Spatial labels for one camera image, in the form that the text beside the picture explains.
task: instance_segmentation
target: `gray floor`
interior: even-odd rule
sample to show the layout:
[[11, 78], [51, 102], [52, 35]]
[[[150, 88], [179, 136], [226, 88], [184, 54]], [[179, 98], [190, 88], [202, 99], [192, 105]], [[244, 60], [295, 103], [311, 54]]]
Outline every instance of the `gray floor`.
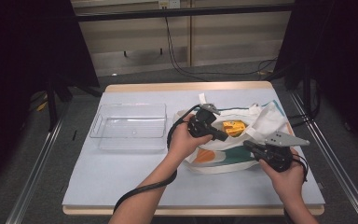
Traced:
[[[245, 73], [257, 69], [258, 63], [229, 63], [195, 67], [193, 72]], [[258, 80], [259, 75], [194, 75], [208, 81]], [[109, 84], [146, 83], [146, 82], [188, 82], [199, 81], [193, 77], [178, 74], [173, 69], [127, 74], [116, 77], [100, 77], [102, 91]], [[290, 92], [285, 89], [282, 80], [272, 82], [287, 115], [296, 115]], [[62, 212], [61, 202], [72, 169], [80, 153], [93, 116], [99, 102], [98, 98], [83, 91], [71, 89], [74, 94], [69, 104], [60, 134], [48, 156], [44, 173], [40, 177], [32, 200], [21, 223], [107, 223], [109, 217], [69, 217]], [[59, 102], [59, 111], [64, 104]], [[334, 149], [339, 161], [351, 180], [358, 188], [358, 135], [349, 132], [344, 119], [332, 107], [328, 100], [322, 100], [321, 112], [316, 118], [317, 124]], [[31, 173], [34, 162], [48, 135], [48, 111], [33, 110], [27, 119], [17, 150], [11, 155], [0, 174], [0, 223], [7, 217], [21, 193], [21, 189]], [[322, 194], [326, 200], [325, 212], [319, 216], [321, 223], [358, 223], [358, 214], [338, 183], [331, 168], [325, 161], [322, 151], [313, 140], [307, 125], [295, 128], [297, 136], [309, 139], [311, 146], [304, 147], [304, 153], [315, 178], [323, 186]], [[282, 217], [156, 217], [153, 223], [284, 223]]]

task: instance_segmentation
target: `finger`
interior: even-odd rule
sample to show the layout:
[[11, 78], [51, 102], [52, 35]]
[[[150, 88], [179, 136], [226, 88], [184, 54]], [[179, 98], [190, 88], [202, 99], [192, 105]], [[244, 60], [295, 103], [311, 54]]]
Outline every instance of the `finger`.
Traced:
[[186, 121], [186, 122], [188, 122], [189, 120], [190, 120], [190, 118], [191, 117], [193, 117], [194, 116], [194, 114], [188, 114], [187, 116], [185, 116], [184, 118], [183, 118], [183, 121]]
[[263, 169], [263, 171], [270, 177], [272, 178], [275, 174], [277, 174], [277, 172], [272, 169], [272, 167], [269, 166], [269, 164], [264, 161], [264, 160], [259, 160], [258, 161], [260, 163], [261, 168]]
[[293, 153], [294, 155], [297, 155], [297, 156], [298, 156], [297, 150], [295, 150], [293, 147], [290, 147], [290, 150], [292, 151], [292, 153]]
[[208, 135], [197, 138], [197, 140], [198, 140], [199, 145], [203, 145], [203, 144], [206, 144], [207, 142], [211, 141], [212, 138], [213, 138], [213, 136], [211, 134], [208, 134]]

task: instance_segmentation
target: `wooden table edge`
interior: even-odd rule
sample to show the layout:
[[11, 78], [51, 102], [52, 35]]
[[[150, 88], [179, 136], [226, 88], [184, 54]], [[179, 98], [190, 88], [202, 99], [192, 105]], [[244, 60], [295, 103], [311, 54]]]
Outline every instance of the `wooden table edge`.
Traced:
[[105, 92], [272, 89], [267, 81], [114, 84]]
[[[307, 206], [314, 216], [324, 213], [323, 204]], [[113, 214], [112, 207], [94, 206], [70, 206], [64, 205], [62, 211], [69, 216], [108, 216]], [[183, 207], [159, 207], [155, 216], [170, 217], [196, 217], [196, 216], [224, 216], [224, 217], [266, 217], [283, 216], [282, 206], [245, 206], [245, 207], [203, 207], [203, 208], [183, 208]]]

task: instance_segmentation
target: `metal rail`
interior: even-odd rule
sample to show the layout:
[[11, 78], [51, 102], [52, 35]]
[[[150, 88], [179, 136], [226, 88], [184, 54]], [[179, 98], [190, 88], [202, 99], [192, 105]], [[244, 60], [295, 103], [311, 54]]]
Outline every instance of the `metal rail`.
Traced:
[[187, 7], [156, 10], [141, 10], [127, 12], [109, 12], [109, 13], [84, 13], [75, 16], [47, 17], [36, 20], [52, 21], [113, 21], [144, 18], [164, 18], [164, 17], [184, 17], [184, 16], [203, 16], [220, 14], [240, 14], [240, 13], [258, 13], [258, 12], [279, 12], [292, 11], [295, 9], [311, 9], [315, 7], [326, 7], [325, 2], [311, 3], [288, 3], [274, 5], [255, 5], [243, 7]]
[[304, 116], [304, 121], [308, 128], [310, 129], [310, 133], [313, 135], [316, 143], [318, 144], [319, 149], [324, 154], [324, 157], [329, 164], [330, 168], [332, 169], [334, 175], [337, 178], [337, 181], [341, 185], [342, 189], [347, 194], [353, 208], [358, 214], [358, 189], [351, 181], [350, 177], [348, 176], [347, 172], [345, 171], [344, 167], [339, 162], [336, 154], [334, 153], [333, 149], [328, 144], [326, 138], [322, 134], [321, 130], [319, 129], [318, 125], [315, 121], [311, 120], [307, 114], [305, 109], [303, 108], [303, 102], [300, 96], [297, 93], [292, 92], [291, 97], [298, 112]]
[[48, 133], [48, 136], [46, 138], [45, 144], [43, 145], [39, 156], [34, 164], [34, 168], [31, 171], [27, 182], [25, 183], [22, 192], [17, 199], [16, 203], [14, 204], [14, 207], [12, 208], [6, 224], [20, 224], [25, 212], [28, 208], [28, 205], [34, 195], [34, 190], [36, 188], [37, 182], [40, 179], [40, 176], [42, 175], [43, 169], [45, 167], [46, 161], [48, 160], [48, 155], [54, 145], [54, 142], [58, 136], [58, 133], [60, 132], [60, 128], [62, 126], [62, 120], [65, 117], [70, 103], [65, 103], [63, 105], [62, 109], [62, 115], [58, 119], [57, 124], [53, 128], [53, 130]]

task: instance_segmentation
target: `hand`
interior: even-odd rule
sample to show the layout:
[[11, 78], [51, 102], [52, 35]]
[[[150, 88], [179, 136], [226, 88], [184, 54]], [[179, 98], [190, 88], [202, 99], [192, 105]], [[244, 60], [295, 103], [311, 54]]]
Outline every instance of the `hand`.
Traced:
[[[290, 149], [294, 155], [298, 155], [297, 151], [293, 148]], [[260, 165], [269, 178], [271, 178], [272, 186], [283, 203], [291, 203], [297, 200], [302, 201], [301, 190], [304, 181], [304, 171], [299, 163], [293, 161], [290, 168], [281, 173], [276, 172], [263, 160], [260, 160]]]
[[193, 116], [194, 115], [189, 114], [183, 118], [185, 122], [179, 124], [172, 134], [168, 155], [174, 155], [174, 157], [180, 161], [191, 155], [197, 146], [203, 145], [212, 139], [211, 134], [199, 138], [191, 136], [187, 129], [187, 123]]

